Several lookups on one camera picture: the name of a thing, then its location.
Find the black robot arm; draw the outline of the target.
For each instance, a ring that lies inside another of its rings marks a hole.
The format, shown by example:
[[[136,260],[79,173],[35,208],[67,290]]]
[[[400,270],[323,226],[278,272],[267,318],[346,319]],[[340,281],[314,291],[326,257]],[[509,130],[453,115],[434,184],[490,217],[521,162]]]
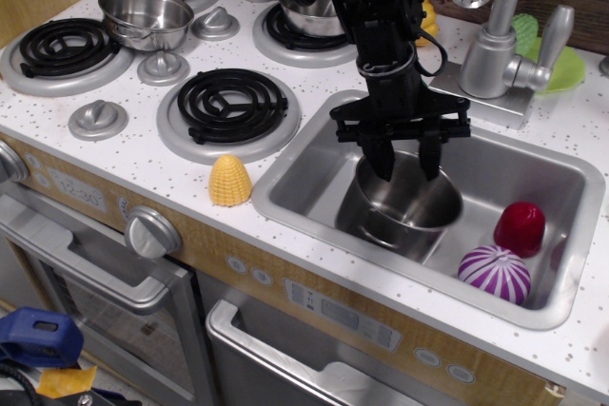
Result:
[[[295,0],[303,7],[316,0]],[[330,117],[340,142],[354,142],[376,175],[393,174],[393,142],[416,140],[420,167],[429,181],[440,172],[442,145],[470,135],[466,98],[429,89],[430,76],[419,61],[416,42],[436,39],[422,28],[423,0],[331,0],[364,77],[366,97],[337,106]]]

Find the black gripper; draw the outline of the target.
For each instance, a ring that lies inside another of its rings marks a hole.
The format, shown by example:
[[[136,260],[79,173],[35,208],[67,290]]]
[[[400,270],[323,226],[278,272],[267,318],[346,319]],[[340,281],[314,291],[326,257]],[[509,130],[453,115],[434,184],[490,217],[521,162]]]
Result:
[[[341,142],[356,142],[375,175],[390,182],[395,153],[390,141],[419,140],[428,181],[440,174],[442,143],[471,135],[466,98],[433,91],[414,67],[361,68],[368,94],[330,110]]]

